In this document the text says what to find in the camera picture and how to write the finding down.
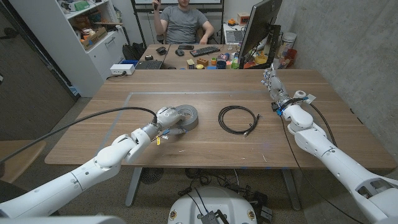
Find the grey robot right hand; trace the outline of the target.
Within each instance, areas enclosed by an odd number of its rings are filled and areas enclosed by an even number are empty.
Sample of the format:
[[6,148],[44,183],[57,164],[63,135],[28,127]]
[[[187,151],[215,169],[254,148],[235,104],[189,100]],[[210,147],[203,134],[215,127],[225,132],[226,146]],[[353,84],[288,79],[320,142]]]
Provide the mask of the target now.
[[283,105],[286,101],[290,99],[289,94],[277,76],[274,64],[271,64],[270,68],[264,70],[264,79],[261,83],[265,85],[270,93],[271,98],[277,103],[278,106]]

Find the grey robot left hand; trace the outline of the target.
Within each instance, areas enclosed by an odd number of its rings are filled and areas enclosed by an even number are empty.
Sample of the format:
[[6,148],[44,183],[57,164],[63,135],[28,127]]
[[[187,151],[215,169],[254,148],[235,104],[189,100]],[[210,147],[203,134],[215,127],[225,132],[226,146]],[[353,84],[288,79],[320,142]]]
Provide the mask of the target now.
[[185,117],[181,115],[175,108],[163,107],[156,113],[158,133],[165,134],[182,134],[187,131],[181,128],[177,123],[184,121]]

